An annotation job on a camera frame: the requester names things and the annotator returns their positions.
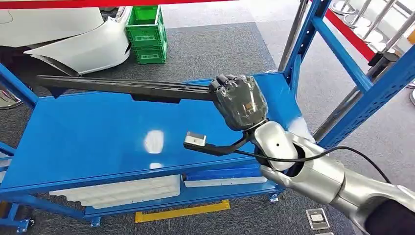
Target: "green plastic crate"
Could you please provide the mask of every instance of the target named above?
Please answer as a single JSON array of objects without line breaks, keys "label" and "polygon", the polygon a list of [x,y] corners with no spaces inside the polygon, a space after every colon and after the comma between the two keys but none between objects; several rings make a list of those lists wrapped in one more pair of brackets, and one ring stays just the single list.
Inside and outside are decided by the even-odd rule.
[{"label": "green plastic crate", "polygon": [[167,58],[167,36],[164,37],[161,46],[134,47],[136,61],[144,64],[163,64]]},{"label": "green plastic crate", "polygon": [[126,25],[133,47],[160,46],[166,35],[160,6],[134,6]]}]

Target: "black sleeve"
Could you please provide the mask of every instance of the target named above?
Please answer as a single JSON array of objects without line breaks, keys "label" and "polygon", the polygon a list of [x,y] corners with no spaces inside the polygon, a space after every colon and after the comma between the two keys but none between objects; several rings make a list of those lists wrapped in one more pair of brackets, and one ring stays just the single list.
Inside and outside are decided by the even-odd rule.
[{"label": "black sleeve", "polygon": [[415,235],[415,213],[387,200],[369,215],[365,228],[370,235]]}]

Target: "blue shelf surface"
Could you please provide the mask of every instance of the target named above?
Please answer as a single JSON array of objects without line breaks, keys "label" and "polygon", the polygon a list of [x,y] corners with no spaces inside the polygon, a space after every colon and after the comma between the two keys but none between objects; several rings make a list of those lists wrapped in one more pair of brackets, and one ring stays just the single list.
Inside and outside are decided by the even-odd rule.
[{"label": "blue shelf surface", "polygon": [[117,213],[143,212],[152,209],[162,209],[186,204],[206,203],[231,199],[235,197],[251,196],[256,194],[272,193],[282,190],[275,183],[267,181],[260,184],[210,186],[186,188],[183,183],[180,185],[180,195],[164,199],[132,203],[116,207],[94,209],[86,207],[85,218],[103,216]]},{"label": "blue shelf surface", "polygon": [[[281,73],[255,75],[269,105],[269,119],[287,128],[301,112]],[[207,84],[208,80],[193,82]],[[145,141],[162,133],[160,153]],[[0,194],[32,193],[221,169],[256,163],[230,154],[217,157],[183,147],[187,133],[216,145],[242,134],[230,130],[214,104],[133,101],[128,94],[89,92],[39,99],[0,185]],[[242,148],[253,151],[247,144]]]}]

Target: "black cable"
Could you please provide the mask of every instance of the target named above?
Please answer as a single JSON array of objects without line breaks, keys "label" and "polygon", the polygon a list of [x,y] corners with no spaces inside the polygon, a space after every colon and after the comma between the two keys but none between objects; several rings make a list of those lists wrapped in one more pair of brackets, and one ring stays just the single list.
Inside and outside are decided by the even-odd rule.
[{"label": "black cable", "polygon": [[301,159],[282,159],[282,158],[270,158],[267,156],[263,156],[260,154],[255,154],[255,153],[250,153],[250,152],[245,152],[242,150],[235,150],[235,153],[239,153],[239,154],[244,154],[244,155],[248,155],[248,156],[252,156],[252,157],[257,157],[257,158],[264,158],[270,161],[274,161],[274,162],[283,162],[283,163],[303,163],[303,162],[307,162],[307,161],[311,161],[311,160],[315,160],[317,158],[321,158],[333,151],[339,150],[339,149],[346,149],[349,151],[352,151],[360,156],[362,156],[364,159],[366,159],[366,161],[368,161],[379,173],[380,175],[382,175],[382,177],[385,179],[386,183],[391,184],[391,181],[388,179],[388,177],[385,175],[385,173],[383,173],[383,171],[365,154],[361,153],[360,151],[354,149],[354,148],[350,148],[347,146],[336,146],[334,148],[331,148],[329,150],[326,150],[316,156],[313,157],[309,157],[309,158],[301,158]]}]

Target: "silver robotic arm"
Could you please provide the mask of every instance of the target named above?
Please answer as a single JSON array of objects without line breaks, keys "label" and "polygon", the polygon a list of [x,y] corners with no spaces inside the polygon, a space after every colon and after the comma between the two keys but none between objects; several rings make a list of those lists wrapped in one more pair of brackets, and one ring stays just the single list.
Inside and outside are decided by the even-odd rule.
[{"label": "silver robotic arm", "polygon": [[[217,147],[206,144],[206,137],[188,133],[185,148],[217,156],[231,152],[255,156],[266,178],[332,205],[366,234],[415,234],[414,192],[349,170],[320,146],[268,121],[266,100],[253,77],[221,75],[210,89],[217,95],[215,105],[226,124],[244,137],[231,146]],[[238,150],[248,141],[257,153]]]},{"label": "silver robotic arm", "polygon": [[[300,157],[309,158],[324,152],[324,149],[304,138],[291,133],[285,133],[285,136],[296,146],[297,152],[301,152],[298,154]],[[273,138],[255,137],[259,138],[256,143],[262,143],[261,139]],[[258,146],[261,149],[268,148],[267,144]],[[366,234],[415,233],[412,230],[415,229],[415,193],[403,186],[379,182],[358,174],[344,168],[343,164],[329,155],[294,165],[292,167],[297,169],[290,172],[288,168],[287,174],[281,172],[283,168],[279,165],[278,169],[274,167],[278,162],[268,161],[268,166],[261,166],[261,172],[266,178],[292,188],[318,203],[330,204]],[[388,233],[388,229],[393,229],[394,232]]]}]

